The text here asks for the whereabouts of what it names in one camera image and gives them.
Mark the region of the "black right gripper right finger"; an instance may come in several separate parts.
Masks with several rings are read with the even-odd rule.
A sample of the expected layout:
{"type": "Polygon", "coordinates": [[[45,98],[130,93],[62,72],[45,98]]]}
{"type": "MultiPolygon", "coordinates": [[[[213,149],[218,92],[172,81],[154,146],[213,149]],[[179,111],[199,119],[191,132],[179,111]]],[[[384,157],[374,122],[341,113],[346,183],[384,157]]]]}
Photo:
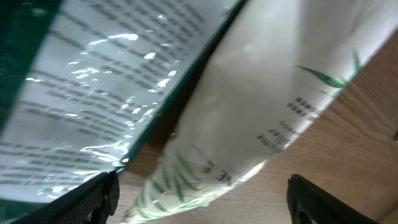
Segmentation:
{"type": "Polygon", "coordinates": [[[301,175],[288,179],[292,224],[377,224],[301,175]]]}

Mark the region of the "green white package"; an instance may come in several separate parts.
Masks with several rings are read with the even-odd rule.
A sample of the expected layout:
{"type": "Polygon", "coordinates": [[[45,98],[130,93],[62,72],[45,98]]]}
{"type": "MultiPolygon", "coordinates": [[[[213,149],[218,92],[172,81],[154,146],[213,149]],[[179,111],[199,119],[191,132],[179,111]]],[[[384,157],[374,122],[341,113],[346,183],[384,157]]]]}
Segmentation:
{"type": "Polygon", "coordinates": [[[121,171],[239,0],[1,0],[1,221],[121,171]]]}

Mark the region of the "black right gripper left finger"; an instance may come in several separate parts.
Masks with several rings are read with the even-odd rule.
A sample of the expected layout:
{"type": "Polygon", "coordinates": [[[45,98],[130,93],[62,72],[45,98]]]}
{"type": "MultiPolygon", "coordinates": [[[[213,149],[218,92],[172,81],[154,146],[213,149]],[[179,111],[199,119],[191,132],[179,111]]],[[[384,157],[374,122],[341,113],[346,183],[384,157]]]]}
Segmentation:
{"type": "Polygon", "coordinates": [[[106,224],[119,196],[118,173],[103,172],[12,224],[106,224]]]}

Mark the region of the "white tube with tan cap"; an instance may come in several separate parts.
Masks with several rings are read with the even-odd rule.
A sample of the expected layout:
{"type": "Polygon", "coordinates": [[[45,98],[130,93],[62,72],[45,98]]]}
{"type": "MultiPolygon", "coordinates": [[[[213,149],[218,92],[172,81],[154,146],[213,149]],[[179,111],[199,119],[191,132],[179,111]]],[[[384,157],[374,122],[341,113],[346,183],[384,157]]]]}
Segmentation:
{"type": "Polygon", "coordinates": [[[317,120],[396,29],[396,0],[249,1],[123,222],[208,205],[256,175],[317,120]]]}

